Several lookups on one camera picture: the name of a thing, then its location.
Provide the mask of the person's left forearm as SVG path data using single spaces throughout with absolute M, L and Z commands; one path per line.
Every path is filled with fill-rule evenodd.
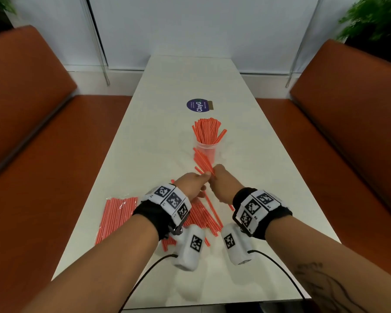
M 53 279 L 21 313 L 118 313 L 158 241 L 149 219 L 132 216 Z

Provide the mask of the person's left hand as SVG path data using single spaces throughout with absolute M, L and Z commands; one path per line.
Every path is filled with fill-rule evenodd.
M 183 176 L 181 176 L 180 178 L 178 178 L 177 180 L 174 181 L 174 185 L 177 186 L 182 192 L 183 194 L 185 194 L 189 201 L 194 201 L 195 199 L 197 199 L 196 197 L 196 193 L 195 193 L 195 179 L 196 179 L 196 175 L 198 175 L 197 173 L 186 173 L 184 174 Z

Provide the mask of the bundle of red straws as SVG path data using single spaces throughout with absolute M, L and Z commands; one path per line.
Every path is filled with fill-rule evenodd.
M 193 151 L 193 160 L 198 166 L 198 168 L 200 168 L 203 173 L 211 172 L 211 174 L 214 174 L 214 167 L 209 162 L 207 156 L 197 150 L 195 147 L 193 147 Z

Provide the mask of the clear acrylic panel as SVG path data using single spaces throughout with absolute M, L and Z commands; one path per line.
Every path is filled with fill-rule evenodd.
M 95 52 L 98 57 L 99 66 L 100 66 L 102 73 L 104 75 L 104 80 L 106 82 L 106 86 L 110 87 L 110 80 L 109 80 L 109 77 L 108 77 L 108 74 L 106 71 L 107 61 L 106 61 L 106 58 L 104 55 L 104 50 L 101 46 L 101 41 L 100 41 L 98 29 L 96 28 L 94 15 L 93 15 L 93 11 L 92 11 L 92 8 L 90 5 L 90 1 L 89 0 L 79 0 L 79 1 L 80 1 L 81 7 L 82 7 L 82 10 L 83 10 L 86 22 L 87 22 L 87 26 L 88 26 L 88 29 L 89 29 L 89 32 L 90 32 L 90 35 L 91 35 L 91 38 L 92 38 L 92 41 L 94 44 L 94 49 L 95 49 Z
M 293 60 L 293 62 L 292 62 L 292 65 L 291 65 L 291 67 L 290 67 L 290 71 L 289 71 L 289 74 L 288 74 L 288 79 L 287 79 L 285 88 L 288 88 L 289 85 L 290 85 L 290 82 L 291 82 L 292 77 L 293 77 L 293 73 L 294 73 L 294 71 L 295 71 L 295 69 L 296 69 L 296 65 L 297 65 L 298 58 L 299 58 L 299 56 L 300 56 L 300 54 L 301 54 L 301 52 L 302 52 L 303 47 L 305 46 L 307 37 L 308 37 L 308 35 L 309 35 L 309 33 L 310 33 L 310 30 L 311 30 L 311 25 L 312 25 L 312 23 L 313 23 L 313 20 L 314 20 L 316 14 L 317 14 L 317 11 L 318 11 L 318 9 L 319 9 L 319 7 L 320 7 L 322 1 L 323 1 L 323 0 L 318 0 L 318 1 L 317 1 L 317 4 L 316 4 L 316 6 L 315 6 L 315 8 L 314 8 L 314 10 L 313 10 L 313 13 L 312 13 L 311 18 L 310 18 L 310 20 L 309 20 L 309 22 L 308 22 L 307 28 L 306 28 L 306 30 L 305 30 L 305 32 L 304 32 L 303 37 L 302 37 L 301 43 L 300 43 L 300 45 L 299 45 L 299 47 L 298 47 L 298 49 L 297 49 L 297 53 L 296 53 L 296 55 L 295 55 L 295 58 L 294 58 L 294 60 Z

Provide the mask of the left wrist marker band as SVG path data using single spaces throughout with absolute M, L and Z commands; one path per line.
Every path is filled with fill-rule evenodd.
M 169 234 L 180 235 L 191 210 L 188 197 L 174 184 L 151 189 L 135 208 L 133 215 L 141 215 L 155 227 L 158 240 Z

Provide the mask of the loose pile of red straws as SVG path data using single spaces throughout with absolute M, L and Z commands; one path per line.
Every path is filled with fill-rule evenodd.
M 199 226 L 205 233 L 204 243 L 206 247 L 211 247 L 211 238 L 217 238 L 221 233 L 225 220 L 232 217 L 235 211 L 232 205 L 224 208 L 225 204 L 213 199 L 210 190 L 204 191 L 204 197 L 196 198 L 192 201 L 190 216 L 184 222 L 184 226 Z

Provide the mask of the person's right forearm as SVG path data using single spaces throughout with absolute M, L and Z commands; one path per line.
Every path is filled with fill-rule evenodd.
M 348 247 L 293 216 L 265 239 L 324 312 L 391 313 L 391 275 Z

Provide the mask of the red straws standing in cup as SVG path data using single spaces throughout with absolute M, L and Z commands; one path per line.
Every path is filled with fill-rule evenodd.
M 201 118 L 191 126 L 196 141 L 203 145 L 216 145 L 222 141 L 228 130 L 215 118 Z

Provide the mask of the wrist marker band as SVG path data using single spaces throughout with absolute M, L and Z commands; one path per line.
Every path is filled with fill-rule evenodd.
M 245 187 L 233 198 L 232 219 L 241 232 L 260 240 L 266 240 L 266 230 L 272 221 L 292 216 L 292 211 L 277 196 Z
M 169 234 L 180 235 L 191 210 L 188 197 L 174 184 L 151 189 L 135 208 L 133 215 L 141 215 L 155 227 L 158 240 Z

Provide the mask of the orange upholstered bench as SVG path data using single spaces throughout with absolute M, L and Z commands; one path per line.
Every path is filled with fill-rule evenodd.
M 51 281 L 132 99 L 77 89 L 35 27 L 0 33 L 0 313 Z
M 391 275 L 391 63 L 329 40 L 257 99 L 341 243 Z

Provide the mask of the person's right hand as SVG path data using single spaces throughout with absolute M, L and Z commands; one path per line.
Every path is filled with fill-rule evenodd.
M 214 195 L 221 203 L 232 205 L 235 195 L 243 188 L 245 186 L 224 167 L 224 190 Z

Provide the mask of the right wrist marker band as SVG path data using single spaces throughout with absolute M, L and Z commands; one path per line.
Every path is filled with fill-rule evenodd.
M 241 232 L 260 240 L 266 240 L 266 230 L 272 221 L 292 216 L 292 211 L 277 196 L 245 187 L 233 198 L 232 219 Z

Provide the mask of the wrapped packet of red straws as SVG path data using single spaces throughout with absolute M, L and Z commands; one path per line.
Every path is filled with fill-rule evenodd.
M 138 197 L 106 199 L 94 244 L 97 245 L 122 226 L 133 214 Z

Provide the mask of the clear plastic cup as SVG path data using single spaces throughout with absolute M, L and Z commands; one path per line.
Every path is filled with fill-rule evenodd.
M 207 156 L 212 166 L 219 163 L 221 152 L 220 142 L 208 145 L 195 140 L 195 148 Z

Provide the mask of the round purple sticker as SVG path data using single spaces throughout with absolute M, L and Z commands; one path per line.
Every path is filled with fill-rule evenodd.
M 211 101 L 205 100 L 205 99 L 192 99 L 186 103 L 186 107 L 194 112 L 197 113 L 204 113 L 208 112 L 209 110 L 212 110 L 210 107 Z

